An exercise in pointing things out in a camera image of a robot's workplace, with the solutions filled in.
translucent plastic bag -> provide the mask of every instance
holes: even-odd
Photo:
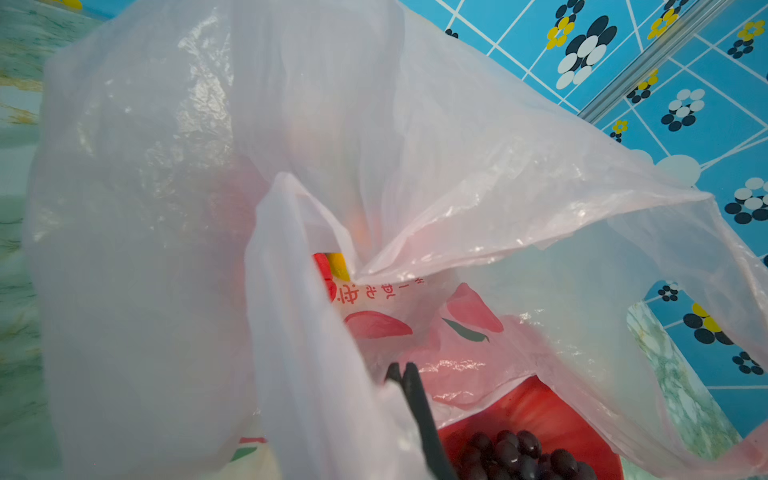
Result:
[[[139,1],[51,60],[42,117],[25,249],[71,478],[220,468],[253,378],[285,478],[429,478],[380,385],[409,359],[440,425],[536,373],[656,475],[766,470],[764,425],[686,452],[625,324],[673,278],[768,362],[768,273],[711,196],[395,2]],[[412,335],[355,341],[329,251],[357,286],[426,281]],[[456,301],[502,331],[464,341]]]

red plate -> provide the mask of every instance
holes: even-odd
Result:
[[[624,477],[619,456],[538,377],[525,380],[487,409],[441,429],[439,434],[445,453],[455,464],[476,432],[495,440],[501,430],[528,430],[538,437],[547,453],[568,450],[579,462],[594,468],[600,480]]]

dark purple grape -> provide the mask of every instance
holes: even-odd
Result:
[[[563,478],[552,470],[544,470],[539,473],[538,480],[563,480]]]
[[[520,442],[518,442],[518,437],[514,433],[510,432],[509,430],[501,430],[496,435],[496,442],[503,442],[503,441],[510,442],[515,446],[515,448],[518,448],[520,446]]]
[[[480,450],[477,447],[467,445],[464,447],[464,453],[462,453],[462,465],[478,463],[480,462],[480,457],[482,457],[482,453],[480,453]]]
[[[584,462],[577,462],[578,472],[571,478],[571,480],[598,480],[597,474],[591,466]]]
[[[552,464],[552,470],[565,478],[570,478],[578,472],[576,458],[567,450],[555,450],[549,461]]]
[[[536,435],[528,430],[521,430],[518,432],[518,441],[520,442],[518,450],[520,450],[521,454],[531,458],[539,458],[541,456],[541,443],[536,438]]]
[[[496,461],[501,466],[513,471],[517,470],[520,452],[518,452],[513,444],[507,441],[499,442],[494,447],[494,453],[496,454]]]
[[[469,445],[480,450],[480,452],[490,452],[493,450],[493,442],[483,432],[475,433],[471,439],[469,439]]]
[[[537,480],[538,465],[536,465],[536,460],[527,455],[522,455],[518,463],[520,466],[518,467],[517,474],[520,480]]]
[[[498,465],[491,465],[488,468],[489,480],[512,480],[512,476],[507,473],[502,467]]]
[[[479,463],[465,466],[458,477],[461,480],[488,480],[488,474]]]

metal strip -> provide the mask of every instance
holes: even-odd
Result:
[[[579,117],[596,124],[624,97],[688,40],[717,17],[734,0],[698,0],[645,52],[635,58],[614,80],[584,107]]]

green marble countertop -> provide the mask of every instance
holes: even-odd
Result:
[[[27,171],[39,137],[43,62],[57,48],[85,36],[100,23],[35,0],[0,0],[0,477],[3,478],[4,474],[26,472],[30,468],[51,476],[61,471],[43,383],[35,291],[21,250],[21,225]],[[689,450],[703,458],[716,458],[737,444],[741,437],[736,429],[645,303],[630,308],[627,324],[657,374],[671,418]],[[244,468],[244,462],[250,466]],[[627,480],[654,478],[626,460],[622,459],[622,463]],[[264,455],[250,455],[230,463],[225,470],[258,472],[258,465],[268,465],[270,472],[277,471],[268,449]],[[277,473],[268,476],[279,478]]]

